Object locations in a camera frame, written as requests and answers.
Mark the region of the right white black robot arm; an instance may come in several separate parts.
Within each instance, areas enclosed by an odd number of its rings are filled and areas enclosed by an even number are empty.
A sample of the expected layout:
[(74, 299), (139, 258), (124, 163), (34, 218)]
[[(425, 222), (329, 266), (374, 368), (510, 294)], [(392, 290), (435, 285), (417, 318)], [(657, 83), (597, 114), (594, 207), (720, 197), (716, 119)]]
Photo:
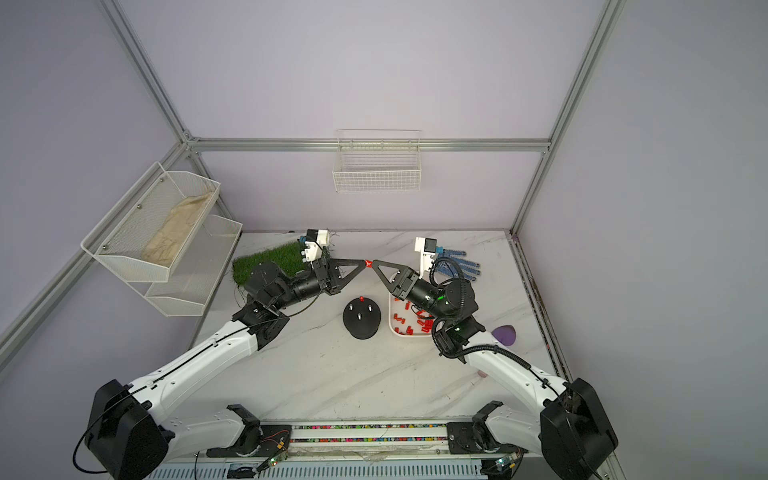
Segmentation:
[(449, 425), (450, 446), (466, 453), (533, 453), (561, 479), (598, 478), (618, 438), (591, 385), (536, 367), (488, 332), (474, 317), (473, 286), (458, 264), (452, 266), (456, 277), (443, 282), (402, 264), (374, 260), (371, 267), (393, 297), (432, 317), (430, 337), (442, 357), (485, 373), (528, 410), (493, 400), (471, 421)]

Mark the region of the black round screw base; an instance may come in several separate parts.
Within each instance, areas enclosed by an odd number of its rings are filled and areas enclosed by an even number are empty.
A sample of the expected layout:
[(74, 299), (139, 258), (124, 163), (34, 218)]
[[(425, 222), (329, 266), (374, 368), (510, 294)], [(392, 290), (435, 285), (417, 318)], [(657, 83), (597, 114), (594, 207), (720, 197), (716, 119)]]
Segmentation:
[(368, 340), (378, 331), (381, 324), (381, 309), (372, 299), (352, 299), (343, 309), (342, 319), (347, 331), (357, 340)]

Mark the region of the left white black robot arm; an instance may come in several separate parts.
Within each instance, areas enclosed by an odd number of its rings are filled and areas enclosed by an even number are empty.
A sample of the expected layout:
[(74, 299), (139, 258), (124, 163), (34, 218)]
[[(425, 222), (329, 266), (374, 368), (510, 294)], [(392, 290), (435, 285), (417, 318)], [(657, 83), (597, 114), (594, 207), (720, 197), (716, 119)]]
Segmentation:
[(78, 444), (114, 479), (144, 479), (164, 461), (207, 450), (248, 456), (269, 447), (260, 420), (240, 404), (182, 421), (174, 411), (231, 365), (266, 347), (288, 323), (285, 308), (339, 293), (367, 263), (321, 257), (293, 277), (272, 261), (246, 283), (248, 303), (207, 340), (127, 384), (111, 380), (94, 395)]

